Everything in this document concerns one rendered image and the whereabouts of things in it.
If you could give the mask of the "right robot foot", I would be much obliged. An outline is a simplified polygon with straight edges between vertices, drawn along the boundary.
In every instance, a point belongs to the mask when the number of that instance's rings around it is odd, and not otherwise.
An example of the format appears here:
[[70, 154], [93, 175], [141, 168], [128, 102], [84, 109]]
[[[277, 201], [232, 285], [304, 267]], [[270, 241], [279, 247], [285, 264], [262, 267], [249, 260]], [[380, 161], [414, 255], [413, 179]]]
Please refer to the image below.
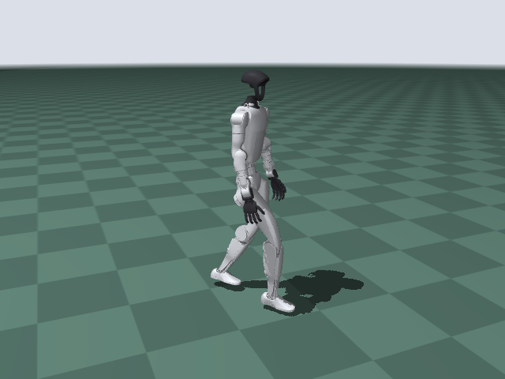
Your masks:
[[[272, 295], [274, 296], [274, 294], [272, 294]], [[281, 310], [283, 312], [290, 313], [295, 310], [295, 305], [292, 302], [285, 300], [281, 296], [278, 295], [277, 298], [275, 296], [275, 300], [272, 298], [268, 297], [268, 292], [264, 292], [261, 295], [260, 301], [261, 301], [261, 303], [263, 303], [265, 305], [272, 306], [272, 307], [276, 308], [277, 310]]]

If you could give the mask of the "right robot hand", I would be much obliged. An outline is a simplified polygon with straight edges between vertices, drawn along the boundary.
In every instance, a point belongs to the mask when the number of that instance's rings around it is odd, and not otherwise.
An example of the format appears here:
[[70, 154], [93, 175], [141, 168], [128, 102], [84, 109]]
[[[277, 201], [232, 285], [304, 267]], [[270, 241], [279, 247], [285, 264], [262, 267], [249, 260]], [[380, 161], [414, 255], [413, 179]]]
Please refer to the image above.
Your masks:
[[[250, 222], [251, 224], [253, 224], [253, 221], [254, 221], [255, 224], [257, 224], [258, 222], [256, 221], [256, 218], [260, 222], [262, 222], [262, 220], [260, 219], [260, 217], [258, 215], [257, 209], [259, 209], [262, 214], [265, 214], [265, 212], [253, 200], [254, 196], [253, 196], [253, 190], [252, 190], [251, 187], [249, 188], [249, 191], [250, 191], [251, 197], [247, 197], [247, 198], [242, 197], [242, 200], [245, 201], [244, 206], [243, 206], [243, 210], [244, 210], [244, 213], [245, 213], [245, 222], [246, 223]], [[247, 213], [248, 213], [248, 216], [249, 216], [249, 221], [248, 221]], [[255, 217], [254, 213], [256, 214], [256, 217]], [[252, 214], [252, 217], [251, 217], [251, 214]], [[253, 218], [253, 221], [252, 221], [252, 218]]]

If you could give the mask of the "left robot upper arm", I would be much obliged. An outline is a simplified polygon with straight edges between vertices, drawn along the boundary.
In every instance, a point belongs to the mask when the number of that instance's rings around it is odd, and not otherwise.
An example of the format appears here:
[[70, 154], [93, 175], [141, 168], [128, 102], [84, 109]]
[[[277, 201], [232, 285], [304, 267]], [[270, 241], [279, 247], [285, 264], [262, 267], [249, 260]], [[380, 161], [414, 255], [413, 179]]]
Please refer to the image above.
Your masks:
[[[265, 110], [267, 112], [267, 121], [268, 121], [270, 111], [266, 107], [265, 107]], [[266, 128], [266, 132], [267, 132], [267, 128]], [[265, 135], [266, 135], [266, 132], [265, 132]], [[263, 143], [262, 151], [265, 150], [266, 148], [270, 147], [270, 146], [271, 146], [271, 141], [269, 140], [269, 138], [267, 138], [267, 137], [264, 136], [264, 143]]]

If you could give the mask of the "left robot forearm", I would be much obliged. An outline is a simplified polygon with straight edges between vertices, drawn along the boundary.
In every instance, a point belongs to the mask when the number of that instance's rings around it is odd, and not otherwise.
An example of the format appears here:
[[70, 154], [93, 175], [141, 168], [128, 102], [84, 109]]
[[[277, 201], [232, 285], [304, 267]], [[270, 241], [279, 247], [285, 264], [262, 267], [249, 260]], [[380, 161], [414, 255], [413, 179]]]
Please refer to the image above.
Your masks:
[[268, 147], [268, 148], [266, 148], [265, 150], [263, 150], [261, 152], [260, 156], [261, 156], [261, 158], [263, 160], [264, 170], [266, 171], [266, 175], [269, 178], [274, 177], [272, 171], [273, 171], [273, 169], [275, 169], [275, 164], [272, 161], [272, 157], [271, 157], [271, 146]]

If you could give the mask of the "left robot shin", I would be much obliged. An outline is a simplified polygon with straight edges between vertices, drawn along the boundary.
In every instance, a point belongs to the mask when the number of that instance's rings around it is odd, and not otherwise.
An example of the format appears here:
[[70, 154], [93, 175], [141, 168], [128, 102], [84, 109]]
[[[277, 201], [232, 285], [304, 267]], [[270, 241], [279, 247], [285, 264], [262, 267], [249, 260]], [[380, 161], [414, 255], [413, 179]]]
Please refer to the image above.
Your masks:
[[219, 267], [220, 271], [218, 270], [218, 272], [221, 274], [225, 273], [225, 271], [227, 271], [227, 269], [230, 268], [230, 266], [245, 252], [245, 250], [248, 248], [249, 244], [252, 242], [254, 238], [246, 242], [238, 241], [237, 237], [233, 238], [229, 244], [229, 247], [227, 248], [226, 256], [222, 264], [220, 265]]

